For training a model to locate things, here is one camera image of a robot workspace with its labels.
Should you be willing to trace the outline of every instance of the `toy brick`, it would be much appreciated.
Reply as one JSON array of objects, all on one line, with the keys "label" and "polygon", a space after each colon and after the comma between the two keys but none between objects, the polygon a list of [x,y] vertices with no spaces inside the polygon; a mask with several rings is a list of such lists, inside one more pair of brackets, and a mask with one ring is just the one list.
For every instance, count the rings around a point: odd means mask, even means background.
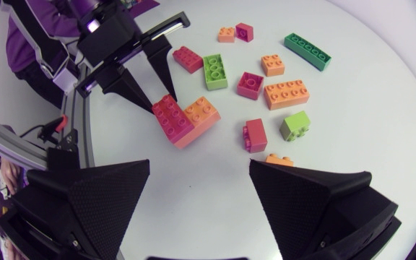
[{"label": "toy brick", "polygon": [[197,69],[203,67],[203,60],[189,48],[182,46],[179,50],[173,52],[174,59],[189,73],[194,73]]},{"label": "toy brick", "polygon": [[237,94],[257,100],[263,87],[263,77],[244,72],[237,84]]},{"label": "toy brick", "polygon": [[225,75],[220,54],[203,57],[203,66],[208,90],[228,87],[228,79]]},{"label": "toy brick", "polygon": [[194,125],[179,108],[171,95],[166,95],[152,106],[152,112],[160,123],[166,137],[176,143],[184,135],[194,129]]},{"label": "toy brick", "polygon": [[293,141],[296,137],[302,137],[309,130],[311,121],[304,111],[288,116],[282,122],[280,133],[285,141]]},{"label": "toy brick", "polygon": [[277,54],[261,57],[261,67],[266,76],[282,75],[285,72],[285,65]]},{"label": "toy brick", "polygon": [[293,162],[288,157],[278,158],[276,154],[270,154],[266,158],[266,163],[274,163],[277,165],[293,166]]},{"label": "toy brick", "polygon": [[220,43],[233,43],[235,40],[235,30],[232,27],[222,27],[217,35],[217,40]]},{"label": "toy brick", "polygon": [[320,71],[323,71],[332,59],[328,54],[295,33],[285,37],[284,45],[310,64],[313,64]]},{"label": "toy brick", "polygon": [[243,139],[245,149],[249,152],[262,152],[266,149],[267,138],[260,118],[246,122],[246,126],[243,127]]},{"label": "toy brick", "polygon": [[270,110],[308,102],[309,92],[301,80],[264,87],[264,98]]},{"label": "toy brick", "polygon": [[194,125],[194,129],[174,144],[180,149],[197,139],[221,119],[216,108],[205,97],[199,98],[192,105],[188,106],[184,110],[184,114]]},{"label": "toy brick", "polygon": [[239,23],[235,26],[237,30],[237,38],[244,40],[246,42],[250,42],[253,40],[253,27],[250,25],[246,25],[244,23]]}]

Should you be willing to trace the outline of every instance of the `orange brick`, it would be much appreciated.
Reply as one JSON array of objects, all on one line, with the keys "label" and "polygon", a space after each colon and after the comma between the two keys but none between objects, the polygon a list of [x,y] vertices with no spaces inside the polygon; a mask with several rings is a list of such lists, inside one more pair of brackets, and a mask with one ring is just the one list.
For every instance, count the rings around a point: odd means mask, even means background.
[{"label": "orange brick", "polygon": [[285,72],[285,65],[277,54],[262,56],[261,66],[266,76],[282,75]]},{"label": "orange brick", "polygon": [[270,110],[308,102],[309,92],[301,80],[264,87],[264,98]]},{"label": "orange brick", "polygon": [[221,119],[216,108],[205,97],[199,98],[192,105],[188,106],[184,110],[184,114],[194,125],[194,129],[174,143],[179,149],[190,144]]},{"label": "orange brick", "polygon": [[266,163],[274,163],[278,165],[293,166],[293,162],[288,157],[278,158],[276,154],[270,154],[266,158]]},{"label": "orange brick", "polygon": [[235,36],[235,29],[232,27],[223,27],[220,29],[220,33],[217,35],[217,40],[220,43],[233,43]]}]

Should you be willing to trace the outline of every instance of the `green brick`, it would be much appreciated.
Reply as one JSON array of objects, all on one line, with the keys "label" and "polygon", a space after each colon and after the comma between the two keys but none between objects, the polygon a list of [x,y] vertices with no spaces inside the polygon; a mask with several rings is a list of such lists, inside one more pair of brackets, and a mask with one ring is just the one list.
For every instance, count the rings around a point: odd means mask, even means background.
[{"label": "green brick", "polygon": [[327,53],[324,53],[312,43],[309,43],[295,33],[285,37],[284,45],[301,56],[301,58],[313,64],[320,71],[323,71],[332,59]]},{"label": "green brick", "polygon": [[302,137],[309,130],[308,115],[304,111],[296,113],[295,115],[288,116],[282,122],[280,127],[280,133],[282,133],[285,141],[293,141],[296,137]]},{"label": "green brick", "polygon": [[225,76],[220,54],[203,57],[203,67],[208,90],[228,87],[228,79]]}]

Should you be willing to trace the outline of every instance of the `black cable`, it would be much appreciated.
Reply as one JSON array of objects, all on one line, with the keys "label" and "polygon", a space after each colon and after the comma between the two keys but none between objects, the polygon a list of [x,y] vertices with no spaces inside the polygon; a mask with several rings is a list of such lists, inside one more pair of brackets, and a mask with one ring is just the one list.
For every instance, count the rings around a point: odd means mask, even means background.
[{"label": "black cable", "polygon": [[39,145],[37,145],[37,144],[33,144],[33,145],[35,145],[36,147],[40,148],[40,149],[41,149],[41,150],[43,150],[43,151],[46,151],[46,149],[42,148],[41,146],[39,146]]},{"label": "black cable", "polygon": [[23,138],[24,136],[26,136],[27,134],[29,134],[31,131],[33,131],[33,130],[35,130],[35,129],[37,129],[37,128],[43,127],[43,126],[44,126],[44,125],[37,125],[37,126],[34,126],[34,127],[30,128],[30,129],[28,129],[25,133],[21,134],[19,137],[20,137],[20,138]]},{"label": "black cable", "polygon": [[66,46],[66,47],[68,47],[70,44],[72,44],[72,43],[76,43],[78,40],[79,40],[79,39],[77,39],[77,40],[73,40],[73,41],[71,41],[71,42],[69,42],[69,43],[65,43],[65,46]]}]

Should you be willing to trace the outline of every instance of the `purple clothing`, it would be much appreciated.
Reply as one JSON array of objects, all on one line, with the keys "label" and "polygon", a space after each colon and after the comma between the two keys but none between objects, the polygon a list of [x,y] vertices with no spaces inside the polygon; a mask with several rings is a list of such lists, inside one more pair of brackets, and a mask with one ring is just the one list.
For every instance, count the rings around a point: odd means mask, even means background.
[{"label": "purple clothing", "polygon": [[[77,19],[67,0],[27,0],[38,21],[50,36],[79,37]],[[20,72],[36,61],[35,51],[9,18],[6,41],[7,63],[13,72]]]}]

